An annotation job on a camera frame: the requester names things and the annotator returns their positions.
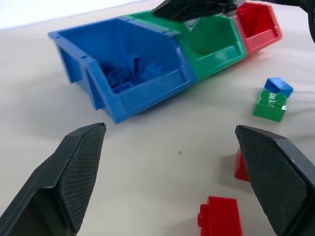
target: green lego brick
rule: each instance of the green lego brick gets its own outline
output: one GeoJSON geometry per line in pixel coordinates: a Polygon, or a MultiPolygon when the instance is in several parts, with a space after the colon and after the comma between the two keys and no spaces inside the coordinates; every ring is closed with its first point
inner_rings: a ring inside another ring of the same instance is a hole
{"type": "Polygon", "coordinates": [[[176,35],[190,61],[197,80],[201,81],[246,57],[246,49],[233,18],[222,15],[202,17],[193,30],[178,23],[154,16],[151,11],[128,15],[134,20],[176,35]]]}
{"type": "Polygon", "coordinates": [[[253,116],[280,122],[286,112],[286,96],[263,90],[259,93],[253,116]]]}

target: white backdrop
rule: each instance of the white backdrop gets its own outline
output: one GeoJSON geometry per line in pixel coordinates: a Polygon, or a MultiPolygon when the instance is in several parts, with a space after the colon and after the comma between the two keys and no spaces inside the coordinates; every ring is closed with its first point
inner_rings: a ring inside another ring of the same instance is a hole
{"type": "Polygon", "coordinates": [[[0,30],[141,0],[0,0],[0,30]]]}

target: white table surface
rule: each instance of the white table surface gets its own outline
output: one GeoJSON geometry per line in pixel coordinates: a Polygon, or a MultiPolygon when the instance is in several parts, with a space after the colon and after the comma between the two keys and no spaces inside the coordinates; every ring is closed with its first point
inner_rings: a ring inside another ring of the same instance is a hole
{"type": "Polygon", "coordinates": [[[80,236],[198,236],[209,195],[236,198],[244,236],[274,236],[249,183],[234,178],[245,124],[290,138],[315,162],[315,45],[307,15],[275,6],[282,41],[123,123],[70,85],[47,32],[155,7],[148,1],[0,31],[0,214],[32,171],[76,128],[105,122],[80,236]],[[251,115],[268,77],[293,87],[281,123],[251,115]]]}

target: red lego brick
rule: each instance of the red lego brick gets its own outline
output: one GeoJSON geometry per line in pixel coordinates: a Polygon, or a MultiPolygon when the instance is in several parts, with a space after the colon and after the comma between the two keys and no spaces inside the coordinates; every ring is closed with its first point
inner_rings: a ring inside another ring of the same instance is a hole
{"type": "Polygon", "coordinates": [[[242,151],[239,149],[236,154],[235,177],[249,181],[242,151]]]}
{"type": "Polygon", "coordinates": [[[243,236],[236,199],[208,197],[200,206],[200,236],[243,236]]]}

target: textured gripper pad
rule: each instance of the textured gripper pad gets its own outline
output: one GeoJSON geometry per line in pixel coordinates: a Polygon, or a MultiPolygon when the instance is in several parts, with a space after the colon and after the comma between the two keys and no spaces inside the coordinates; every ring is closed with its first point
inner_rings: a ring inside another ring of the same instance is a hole
{"type": "Polygon", "coordinates": [[[308,186],[268,138],[236,132],[252,188],[278,236],[284,235],[307,200],[308,186]]]}
{"type": "Polygon", "coordinates": [[[80,230],[93,192],[104,129],[100,126],[83,137],[58,183],[61,202],[75,232],[80,230]]]}

